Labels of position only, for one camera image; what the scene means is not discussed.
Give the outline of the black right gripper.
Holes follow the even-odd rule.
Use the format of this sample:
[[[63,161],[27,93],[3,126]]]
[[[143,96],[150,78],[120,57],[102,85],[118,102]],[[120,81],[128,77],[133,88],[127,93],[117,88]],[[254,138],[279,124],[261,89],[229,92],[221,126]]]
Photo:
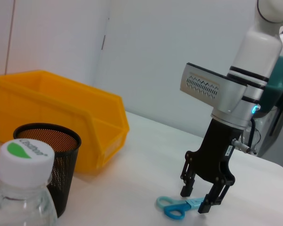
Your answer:
[[[208,213],[212,206],[220,205],[230,186],[234,185],[235,177],[229,170],[229,160],[235,148],[232,141],[238,139],[241,133],[240,129],[212,119],[200,148],[195,152],[187,151],[180,176],[184,182],[180,195],[191,195],[195,175],[213,184],[198,213]]]

